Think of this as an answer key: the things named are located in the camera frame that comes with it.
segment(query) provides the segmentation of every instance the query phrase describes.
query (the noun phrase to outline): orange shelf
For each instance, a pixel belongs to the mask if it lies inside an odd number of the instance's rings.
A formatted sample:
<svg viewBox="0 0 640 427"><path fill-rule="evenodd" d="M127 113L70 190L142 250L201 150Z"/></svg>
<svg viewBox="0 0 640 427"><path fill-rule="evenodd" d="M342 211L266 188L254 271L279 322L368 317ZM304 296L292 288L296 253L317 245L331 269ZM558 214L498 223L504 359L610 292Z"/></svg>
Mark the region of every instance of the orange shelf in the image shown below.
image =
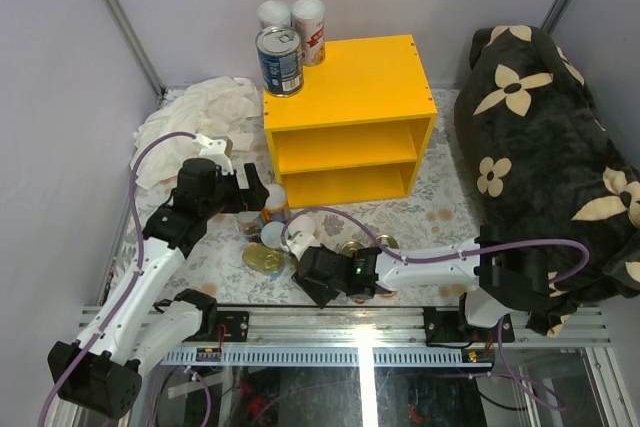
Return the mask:
<svg viewBox="0 0 640 427"><path fill-rule="evenodd" d="M278 183L293 208L406 197L437 110L411 35L327 42L292 97L265 94Z"/></svg>
<svg viewBox="0 0 640 427"><path fill-rule="evenodd" d="M415 162L406 121L275 132L280 174Z"/></svg>
<svg viewBox="0 0 640 427"><path fill-rule="evenodd" d="M295 207L395 199L409 195L401 165L285 174L282 182Z"/></svg>

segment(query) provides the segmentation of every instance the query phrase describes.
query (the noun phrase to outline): barcode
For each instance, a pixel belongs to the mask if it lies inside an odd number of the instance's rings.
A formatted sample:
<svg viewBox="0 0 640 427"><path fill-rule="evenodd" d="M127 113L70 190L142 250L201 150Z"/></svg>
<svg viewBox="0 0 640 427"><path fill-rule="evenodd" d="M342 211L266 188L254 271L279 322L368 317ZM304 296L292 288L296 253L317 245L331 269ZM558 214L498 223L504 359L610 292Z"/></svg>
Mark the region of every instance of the barcode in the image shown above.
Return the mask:
<svg viewBox="0 0 640 427"><path fill-rule="evenodd" d="M283 82L282 83L282 90L284 90L285 92L288 92L290 90L295 89L296 87L298 87L300 85L300 76L289 80L288 82Z"/></svg>

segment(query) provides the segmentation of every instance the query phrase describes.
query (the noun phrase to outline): shelf top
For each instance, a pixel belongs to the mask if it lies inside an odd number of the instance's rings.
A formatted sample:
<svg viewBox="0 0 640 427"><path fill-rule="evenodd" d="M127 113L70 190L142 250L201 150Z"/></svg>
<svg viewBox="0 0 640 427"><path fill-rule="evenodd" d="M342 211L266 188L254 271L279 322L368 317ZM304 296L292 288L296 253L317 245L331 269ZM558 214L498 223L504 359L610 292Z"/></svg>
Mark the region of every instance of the shelf top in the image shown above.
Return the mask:
<svg viewBox="0 0 640 427"><path fill-rule="evenodd" d="M411 35L327 42L325 61L304 68L291 97L265 93L265 129L410 119L437 113Z"/></svg>

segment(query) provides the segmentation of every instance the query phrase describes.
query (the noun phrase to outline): shelf compartment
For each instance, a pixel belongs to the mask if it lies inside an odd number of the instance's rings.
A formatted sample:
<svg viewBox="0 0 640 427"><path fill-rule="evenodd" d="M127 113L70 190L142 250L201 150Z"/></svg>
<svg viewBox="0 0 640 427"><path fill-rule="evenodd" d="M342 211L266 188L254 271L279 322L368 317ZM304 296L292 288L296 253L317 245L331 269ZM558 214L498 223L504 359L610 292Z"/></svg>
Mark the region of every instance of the shelf compartment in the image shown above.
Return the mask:
<svg viewBox="0 0 640 427"><path fill-rule="evenodd" d="M415 163L283 174L292 208L394 199L409 195L401 173Z"/></svg>
<svg viewBox="0 0 640 427"><path fill-rule="evenodd" d="M415 162L409 122L376 122L274 132L280 174Z"/></svg>

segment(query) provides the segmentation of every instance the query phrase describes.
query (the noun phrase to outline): white cloth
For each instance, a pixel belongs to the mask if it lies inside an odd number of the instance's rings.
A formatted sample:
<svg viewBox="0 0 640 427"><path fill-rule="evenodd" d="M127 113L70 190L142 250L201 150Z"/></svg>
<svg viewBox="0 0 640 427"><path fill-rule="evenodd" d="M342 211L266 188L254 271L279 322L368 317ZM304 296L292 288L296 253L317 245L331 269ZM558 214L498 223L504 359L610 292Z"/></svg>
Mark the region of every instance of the white cloth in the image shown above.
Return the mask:
<svg viewBox="0 0 640 427"><path fill-rule="evenodd" d="M171 105L151 114L134 134L136 151L131 167L151 142L170 132L185 131L207 137L226 136L234 150L248 151L253 134L242 133L245 119L262 114L260 96L251 80L219 77L189 87ZM174 177L182 163L197 157L199 148L187 137L169 139L149 152L138 169L137 184L149 189Z"/></svg>

